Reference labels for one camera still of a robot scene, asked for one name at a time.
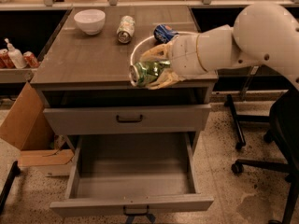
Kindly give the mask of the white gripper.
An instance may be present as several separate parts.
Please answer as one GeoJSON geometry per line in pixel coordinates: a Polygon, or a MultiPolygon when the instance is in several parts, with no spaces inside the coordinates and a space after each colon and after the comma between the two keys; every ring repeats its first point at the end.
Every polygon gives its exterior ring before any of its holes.
{"type": "Polygon", "coordinates": [[[146,86],[149,90],[158,90],[172,86],[184,78],[197,78],[206,73],[198,51],[199,34],[177,35],[170,44],[160,44],[145,51],[140,62],[167,60],[171,68],[166,68],[159,77],[146,86]]]}

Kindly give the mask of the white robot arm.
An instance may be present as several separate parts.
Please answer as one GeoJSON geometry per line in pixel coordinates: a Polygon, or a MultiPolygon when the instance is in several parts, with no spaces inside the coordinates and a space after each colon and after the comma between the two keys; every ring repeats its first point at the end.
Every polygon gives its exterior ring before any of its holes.
{"type": "Polygon", "coordinates": [[[177,35],[144,52],[140,60],[166,59],[182,79],[221,69],[266,65],[299,89],[299,22],[284,7],[255,3],[245,7],[233,26],[177,35]]]}

